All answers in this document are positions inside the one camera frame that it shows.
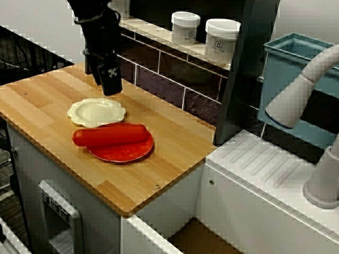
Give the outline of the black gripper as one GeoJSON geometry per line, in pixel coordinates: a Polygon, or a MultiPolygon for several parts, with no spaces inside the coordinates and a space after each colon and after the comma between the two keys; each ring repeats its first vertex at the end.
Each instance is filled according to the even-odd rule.
{"type": "Polygon", "coordinates": [[[122,91],[116,55],[121,41],[120,20],[119,12],[80,12],[86,58],[95,82],[102,86],[104,95],[114,95],[122,91]]]}

